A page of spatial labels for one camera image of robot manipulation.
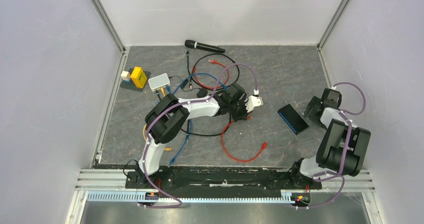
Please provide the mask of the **black power adapter with cord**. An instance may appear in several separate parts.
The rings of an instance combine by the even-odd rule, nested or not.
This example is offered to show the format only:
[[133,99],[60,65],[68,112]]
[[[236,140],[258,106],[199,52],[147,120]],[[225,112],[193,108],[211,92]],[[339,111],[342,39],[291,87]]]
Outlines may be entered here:
[[[178,77],[181,80],[181,86],[178,89],[175,89],[175,92],[177,90],[179,90],[179,89],[181,89],[184,92],[190,92],[190,91],[193,91],[193,90],[197,90],[197,94],[196,95],[197,95],[198,98],[205,97],[207,95],[207,92],[208,91],[206,89],[204,89],[204,88],[193,88],[192,87],[192,84],[191,84],[192,83],[191,82],[191,79],[185,79],[185,80],[183,80],[179,76],[170,76],[169,79],[171,79],[173,77]],[[185,90],[184,89],[186,85],[189,85],[189,90]]]

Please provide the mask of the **white network switch box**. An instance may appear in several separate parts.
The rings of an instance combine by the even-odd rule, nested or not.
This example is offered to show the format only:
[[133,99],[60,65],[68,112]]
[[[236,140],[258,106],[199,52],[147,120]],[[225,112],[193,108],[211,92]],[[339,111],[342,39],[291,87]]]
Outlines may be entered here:
[[170,85],[170,79],[167,73],[160,74],[158,76],[152,77],[148,79],[150,89],[155,92],[160,90],[163,87],[167,87]]

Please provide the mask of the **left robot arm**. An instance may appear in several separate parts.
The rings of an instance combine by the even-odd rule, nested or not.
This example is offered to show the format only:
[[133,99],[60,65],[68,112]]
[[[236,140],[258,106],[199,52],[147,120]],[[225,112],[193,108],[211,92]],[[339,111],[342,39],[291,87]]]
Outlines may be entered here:
[[138,182],[145,188],[156,184],[159,161],[165,145],[172,141],[183,125],[194,118],[229,114],[233,121],[246,120],[254,109],[253,96],[247,96],[239,84],[204,97],[184,99],[167,94],[145,118],[146,142],[144,152],[136,166]]

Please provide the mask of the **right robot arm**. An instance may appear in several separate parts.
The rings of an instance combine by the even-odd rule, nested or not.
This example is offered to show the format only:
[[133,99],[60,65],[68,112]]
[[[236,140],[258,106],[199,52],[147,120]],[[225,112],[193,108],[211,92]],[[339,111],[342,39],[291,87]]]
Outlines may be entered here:
[[301,158],[292,166],[289,182],[295,188],[338,176],[356,176],[362,169],[371,132],[348,119],[339,107],[342,94],[335,87],[326,88],[322,96],[314,96],[303,117],[326,130],[311,158]]

